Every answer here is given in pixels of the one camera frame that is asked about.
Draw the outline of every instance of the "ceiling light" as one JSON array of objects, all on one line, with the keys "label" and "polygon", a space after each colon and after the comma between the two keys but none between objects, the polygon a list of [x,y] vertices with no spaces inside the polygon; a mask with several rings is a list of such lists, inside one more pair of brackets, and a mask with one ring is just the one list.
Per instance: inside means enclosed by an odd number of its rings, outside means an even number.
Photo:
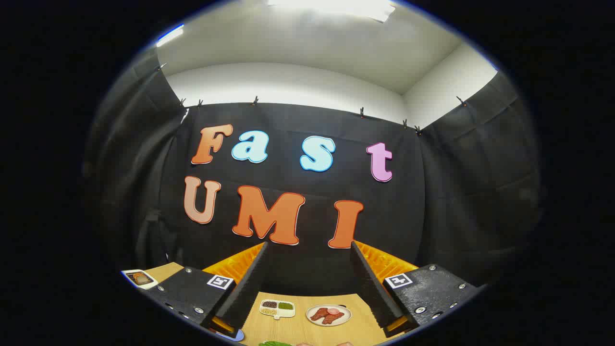
[{"label": "ceiling light", "polygon": [[158,39],[158,42],[156,43],[156,47],[160,47],[163,44],[171,41],[172,39],[176,38],[177,36],[181,35],[184,33],[184,29],[182,29],[184,27],[183,24],[181,24],[180,26],[176,27],[175,29],[169,31],[168,33],[162,35],[162,37],[160,37]]},{"label": "ceiling light", "polygon": [[386,22],[395,7],[388,0],[269,0],[270,6],[284,6],[299,9],[315,9],[333,14],[369,17],[381,23]]}]

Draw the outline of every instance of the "white wall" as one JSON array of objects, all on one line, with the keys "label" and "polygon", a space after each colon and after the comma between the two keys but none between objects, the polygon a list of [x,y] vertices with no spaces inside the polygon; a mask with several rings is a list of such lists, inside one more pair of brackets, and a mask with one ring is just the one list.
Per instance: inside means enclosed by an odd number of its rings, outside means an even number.
[{"label": "white wall", "polygon": [[281,63],[234,63],[184,71],[167,77],[185,106],[252,102],[291,103],[360,113],[402,123],[403,97],[360,79],[318,68]]},{"label": "white wall", "polygon": [[474,48],[462,43],[404,94],[408,125],[426,127],[482,89],[497,71]]}]

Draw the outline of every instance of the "white tray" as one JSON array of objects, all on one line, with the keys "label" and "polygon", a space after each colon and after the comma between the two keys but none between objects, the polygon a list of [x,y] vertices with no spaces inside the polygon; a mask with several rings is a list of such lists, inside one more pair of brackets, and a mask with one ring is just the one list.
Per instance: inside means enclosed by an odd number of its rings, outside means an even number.
[{"label": "white tray", "polygon": [[[276,308],[267,308],[267,307],[264,307],[264,306],[263,306],[263,303],[264,303],[264,302],[276,302],[276,303],[277,303],[277,306],[280,306],[280,303],[287,303],[287,304],[290,304],[290,305],[292,305],[292,306],[293,306],[293,310],[286,310],[286,309],[281,309],[281,308],[277,308],[277,307],[276,307]],[[268,313],[264,313],[264,312],[263,312],[263,309],[264,309],[264,308],[265,308],[265,309],[270,309],[270,310],[275,310],[275,311],[276,311],[276,314],[275,314],[275,315],[270,315],[270,314],[268,314]],[[295,312],[296,312],[296,307],[295,307],[295,304],[294,304],[294,303],[292,303],[292,302],[287,302],[287,301],[285,301],[285,300],[263,299],[263,300],[261,300],[261,303],[260,303],[260,304],[258,304],[258,311],[259,311],[260,313],[262,313],[263,315],[273,316],[273,318],[274,318],[275,320],[279,320],[279,319],[280,319],[280,317],[293,317],[293,316],[295,315]]]}]

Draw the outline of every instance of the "light blue letter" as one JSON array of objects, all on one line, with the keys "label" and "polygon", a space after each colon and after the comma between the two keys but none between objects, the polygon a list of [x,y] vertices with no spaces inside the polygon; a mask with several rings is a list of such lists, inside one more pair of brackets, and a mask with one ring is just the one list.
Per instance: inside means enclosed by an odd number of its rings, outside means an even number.
[{"label": "light blue letter", "polygon": [[239,161],[250,160],[251,163],[261,163],[267,158],[267,143],[269,136],[263,131],[248,131],[239,136],[241,142],[235,144],[231,151],[234,159]]},{"label": "light blue letter", "polygon": [[335,143],[331,138],[310,136],[301,145],[305,155],[299,158],[301,167],[306,171],[324,172],[333,164]]}]

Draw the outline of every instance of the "white plate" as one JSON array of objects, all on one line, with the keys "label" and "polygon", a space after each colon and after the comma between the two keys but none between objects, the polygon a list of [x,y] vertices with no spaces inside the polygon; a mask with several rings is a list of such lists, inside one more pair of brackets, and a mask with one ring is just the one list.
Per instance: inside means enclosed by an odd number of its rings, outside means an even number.
[{"label": "white plate", "polygon": [[[324,317],[323,318],[319,318],[316,321],[312,321],[312,319],[310,317],[314,316],[314,314],[316,313],[316,311],[318,311],[318,309],[320,308],[336,308],[339,310],[339,312],[343,312],[344,316],[338,318],[337,320],[331,322],[331,324],[322,324],[322,321],[324,321]],[[306,318],[308,321],[318,325],[318,326],[323,326],[323,327],[334,327],[334,326],[339,326],[340,324],[345,323],[346,321],[348,321],[350,319],[350,317],[352,317],[352,313],[350,312],[350,310],[348,310],[345,307],[342,307],[340,305],[329,305],[329,304],[323,304],[323,305],[316,305],[315,307],[311,307],[307,310],[306,312]]]}]

